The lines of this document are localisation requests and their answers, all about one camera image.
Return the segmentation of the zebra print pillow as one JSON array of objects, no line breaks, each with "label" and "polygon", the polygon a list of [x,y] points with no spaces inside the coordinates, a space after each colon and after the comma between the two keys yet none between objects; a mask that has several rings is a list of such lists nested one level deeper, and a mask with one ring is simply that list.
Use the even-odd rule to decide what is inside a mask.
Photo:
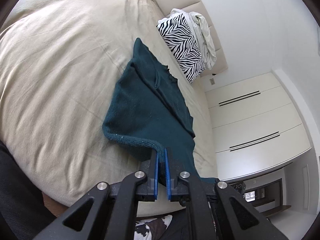
[{"label": "zebra print pillow", "polygon": [[158,21],[157,29],[189,83],[205,69],[197,38],[184,14]]}]

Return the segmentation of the dark teal knit sweater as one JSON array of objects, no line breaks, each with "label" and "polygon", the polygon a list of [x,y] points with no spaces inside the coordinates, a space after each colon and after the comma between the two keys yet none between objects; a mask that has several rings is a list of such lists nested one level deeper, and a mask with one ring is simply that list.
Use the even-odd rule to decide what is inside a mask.
[{"label": "dark teal knit sweater", "polygon": [[185,171],[207,183],[217,178],[213,133],[202,94],[172,76],[139,38],[116,83],[103,133],[138,161],[149,160],[155,150],[164,165],[169,148]]}]

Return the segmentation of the white wardrobe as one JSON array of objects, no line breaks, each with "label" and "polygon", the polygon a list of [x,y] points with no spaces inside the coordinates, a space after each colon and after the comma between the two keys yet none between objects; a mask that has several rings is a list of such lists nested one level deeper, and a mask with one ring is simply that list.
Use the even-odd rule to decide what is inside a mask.
[{"label": "white wardrobe", "polygon": [[206,92],[221,180],[259,176],[310,150],[298,111],[272,73]]}]

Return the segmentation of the beige padded headboard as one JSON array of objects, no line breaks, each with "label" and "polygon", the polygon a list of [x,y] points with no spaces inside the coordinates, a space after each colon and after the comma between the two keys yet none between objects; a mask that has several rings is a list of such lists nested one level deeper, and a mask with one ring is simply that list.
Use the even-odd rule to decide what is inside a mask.
[{"label": "beige padded headboard", "polygon": [[206,48],[215,56],[215,64],[201,76],[216,75],[228,69],[228,64],[212,20],[201,0],[156,0],[165,16],[183,13],[197,37],[200,50]]}]

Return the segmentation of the crumpled white pillow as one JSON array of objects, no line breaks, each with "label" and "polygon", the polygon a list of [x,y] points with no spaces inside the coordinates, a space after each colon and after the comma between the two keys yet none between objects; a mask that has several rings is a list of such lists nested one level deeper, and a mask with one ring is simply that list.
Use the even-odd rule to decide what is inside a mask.
[{"label": "crumpled white pillow", "polygon": [[185,12],[177,8],[171,10],[168,18],[173,18],[179,14],[182,14],[187,20],[191,32],[197,38],[197,44],[206,68],[211,70],[217,61],[217,56],[206,19],[198,12]]}]

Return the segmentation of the beige bed sheet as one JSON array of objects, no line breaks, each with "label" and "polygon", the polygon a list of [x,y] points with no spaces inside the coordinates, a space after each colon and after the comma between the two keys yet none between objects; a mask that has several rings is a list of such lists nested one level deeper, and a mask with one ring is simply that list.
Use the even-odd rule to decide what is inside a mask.
[{"label": "beige bed sheet", "polygon": [[73,205],[139,161],[102,126],[136,38],[168,66],[194,119],[195,166],[217,176],[208,104],[157,30],[156,0],[19,0],[1,28],[1,141],[46,195]]}]

